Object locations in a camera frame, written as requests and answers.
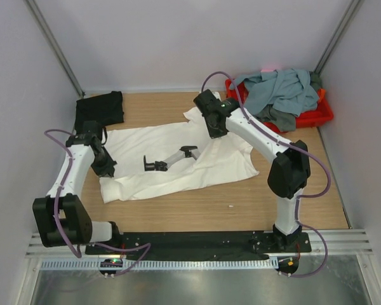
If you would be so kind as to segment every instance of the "white cloth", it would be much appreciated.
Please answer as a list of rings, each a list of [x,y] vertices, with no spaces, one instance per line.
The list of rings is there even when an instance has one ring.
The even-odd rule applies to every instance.
[[[114,178],[100,178],[105,203],[140,200],[200,189],[258,175],[251,163],[252,146],[233,133],[210,139],[199,109],[185,112],[187,123],[109,131],[106,149],[117,161]],[[182,146],[197,146],[200,157],[186,158],[167,172],[145,172],[147,162],[163,161]]]

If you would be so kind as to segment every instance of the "wooden tabletop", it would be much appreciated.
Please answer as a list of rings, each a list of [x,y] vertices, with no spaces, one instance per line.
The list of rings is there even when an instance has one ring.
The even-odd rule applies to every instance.
[[[124,95],[122,124],[108,130],[156,126],[183,122],[185,111],[194,107],[196,92],[136,93]],[[316,128],[303,128],[284,135],[303,140],[309,151],[328,165]],[[88,172],[82,202],[94,221],[114,221],[120,231],[238,231],[272,229],[276,200],[267,185],[270,164],[253,150],[252,162],[260,174],[248,180],[184,191],[147,200],[103,203],[98,177]],[[305,194],[322,191],[326,185],[323,170],[311,160],[312,175]],[[303,199],[300,220],[318,229],[347,229],[344,211],[335,183],[321,198]]]

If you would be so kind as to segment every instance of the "white wall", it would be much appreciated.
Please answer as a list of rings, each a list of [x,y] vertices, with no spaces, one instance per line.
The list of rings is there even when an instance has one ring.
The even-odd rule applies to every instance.
[[[349,0],[37,2],[84,90],[132,92],[199,88],[217,70],[314,69]]]
[[[17,293],[32,202],[63,158],[43,132],[72,129],[76,98],[23,1],[0,1],[0,304]]]
[[[381,0],[364,2],[323,80],[335,113],[322,128],[331,165],[381,264]]]

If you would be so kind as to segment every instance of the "blue cloth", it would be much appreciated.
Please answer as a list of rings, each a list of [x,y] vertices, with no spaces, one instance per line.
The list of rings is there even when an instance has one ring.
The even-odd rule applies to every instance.
[[[235,79],[244,82],[248,97],[244,106],[252,115],[259,114],[266,105],[299,116],[318,107],[318,93],[311,86],[309,71],[302,69],[276,70],[242,74]]]

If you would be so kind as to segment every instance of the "pile of clothes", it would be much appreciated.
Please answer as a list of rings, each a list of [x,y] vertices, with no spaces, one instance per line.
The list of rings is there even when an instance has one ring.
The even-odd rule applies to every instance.
[[[235,83],[244,83],[248,91],[247,110],[261,122],[275,124],[281,132],[295,130],[296,117],[318,107],[322,87],[318,74],[302,69],[242,74]]]

